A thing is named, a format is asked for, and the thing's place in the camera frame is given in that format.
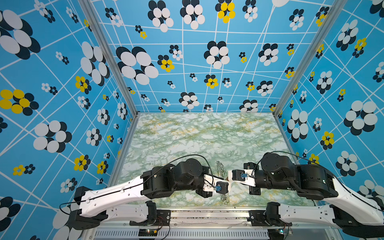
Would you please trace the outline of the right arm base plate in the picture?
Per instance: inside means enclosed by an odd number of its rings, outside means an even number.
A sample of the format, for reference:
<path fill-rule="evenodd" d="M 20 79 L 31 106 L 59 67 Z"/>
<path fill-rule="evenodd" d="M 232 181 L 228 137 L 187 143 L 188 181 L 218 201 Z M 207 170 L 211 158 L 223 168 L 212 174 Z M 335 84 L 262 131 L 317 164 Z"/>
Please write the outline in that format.
<path fill-rule="evenodd" d="M 251 210 L 247 221 L 253 227 L 291 227 L 292 223 L 283 222 L 278 214 L 269 213 L 267 210 Z"/>

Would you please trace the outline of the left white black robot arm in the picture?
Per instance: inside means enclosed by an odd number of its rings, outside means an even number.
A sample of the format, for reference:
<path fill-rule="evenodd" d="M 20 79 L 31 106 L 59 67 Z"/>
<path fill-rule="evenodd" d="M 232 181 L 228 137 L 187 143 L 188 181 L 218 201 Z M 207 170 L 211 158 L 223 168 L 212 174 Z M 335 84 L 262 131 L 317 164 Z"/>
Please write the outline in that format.
<path fill-rule="evenodd" d="M 176 165 L 154 167 L 131 181 L 102 190 L 79 187 L 74 197 L 79 208 L 70 212 L 68 227 L 82 231 L 123 219 L 137 226 L 152 225 L 158 218 L 153 199 L 168 198 L 177 191 L 194 191 L 203 198 L 214 193 L 226 195 L 230 182 L 210 172 L 210 167 L 189 158 Z"/>

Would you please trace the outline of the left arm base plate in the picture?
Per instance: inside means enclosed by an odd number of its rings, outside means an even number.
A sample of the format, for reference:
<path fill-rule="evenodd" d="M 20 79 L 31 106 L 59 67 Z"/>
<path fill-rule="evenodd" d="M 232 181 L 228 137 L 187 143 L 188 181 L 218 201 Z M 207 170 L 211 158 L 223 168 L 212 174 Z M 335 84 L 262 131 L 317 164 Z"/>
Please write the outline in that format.
<path fill-rule="evenodd" d="M 130 221 L 130 226 L 169 226 L 171 221 L 170 210 L 157 210 L 156 214 L 150 215 L 147 220 L 137 223 Z"/>

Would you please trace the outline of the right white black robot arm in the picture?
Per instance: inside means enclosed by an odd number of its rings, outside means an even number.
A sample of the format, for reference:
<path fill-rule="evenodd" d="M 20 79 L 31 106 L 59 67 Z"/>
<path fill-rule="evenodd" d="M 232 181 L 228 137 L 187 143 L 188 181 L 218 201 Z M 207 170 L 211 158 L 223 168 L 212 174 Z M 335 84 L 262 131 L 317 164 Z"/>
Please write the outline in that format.
<path fill-rule="evenodd" d="M 358 238 L 384 236 L 382 199 L 358 194 L 320 165 L 295 165 L 287 156 L 266 153 L 258 164 L 246 163 L 231 174 L 230 180 L 249 186 L 250 195 L 259 196 L 262 189 L 291 190 L 308 200 L 326 202 L 314 207 L 270 202 L 263 213 L 250 215 L 254 226 L 288 227 L 293 222 L 307 222 L 339 228 Z"/>

